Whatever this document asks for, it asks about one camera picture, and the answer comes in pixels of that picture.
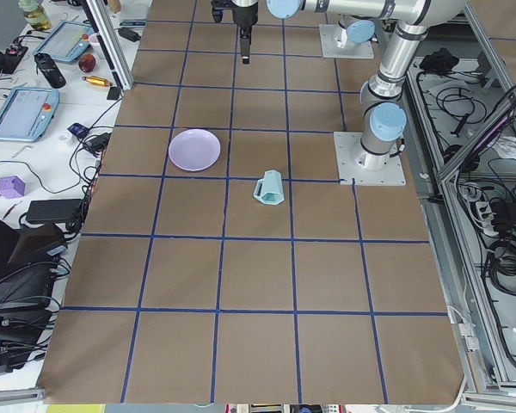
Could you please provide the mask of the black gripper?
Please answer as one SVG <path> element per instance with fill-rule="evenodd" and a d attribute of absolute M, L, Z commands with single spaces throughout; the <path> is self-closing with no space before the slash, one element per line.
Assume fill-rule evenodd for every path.
<path fill-rule="evenodd" d="M 239 45 L 242 63 L 250 63 L 251 27 L 258 21 L 257 1 L 211 0 L 212 19 L 215 23 L 223 20 L 224 12 L 229 10 L 232 20 L 239 28 Z"/>

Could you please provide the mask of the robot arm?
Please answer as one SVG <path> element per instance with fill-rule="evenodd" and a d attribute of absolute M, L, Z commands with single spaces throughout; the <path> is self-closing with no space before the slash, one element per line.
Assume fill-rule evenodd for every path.
<path fill-rule="evenodd" d="M 268 1 L 270 13 L 280 19 L 299 11 L 337 13 L 358 17 L 396 19 L 397 24 L 384 52 L 378 72 L 360 92 L 364 105 L 396 101 L 415 52 L 432 26 L 448 22 L 459 14 L 465 1 L 402 0 L 402 1 Z"/>
<path fill-rule="evenodd" d="M 211 1 L 212 19 L 223 20 L 229 10 L 238 27 L 239 46 L 244 65 L 250 63 L 252 28 L 258 22 L 258 1 Z M 373 59 L 371 40 L 375 34 L 375 23 L 370 18 L 339 14 L 336 24 L 319 26 L 324 58 Z"/>

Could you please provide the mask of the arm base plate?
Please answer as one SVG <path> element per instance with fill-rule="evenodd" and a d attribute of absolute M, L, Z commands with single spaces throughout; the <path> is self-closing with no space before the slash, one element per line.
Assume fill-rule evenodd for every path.
<path fill-rule="evenodd" d="M 353 42 L 347 36 L 347 31 L 338 25 L 321 24 L 319 37 L 324 58 L 374 59 L 372 43 L 369 40 L 362 43 Z"/>
<path fill-rule="evenodd" d="M 359 132 L 335 132 L 334 144 L 340 185 L 405 186 L 396 142 L 384 155 L 372 155 L 361 145 Z"/>

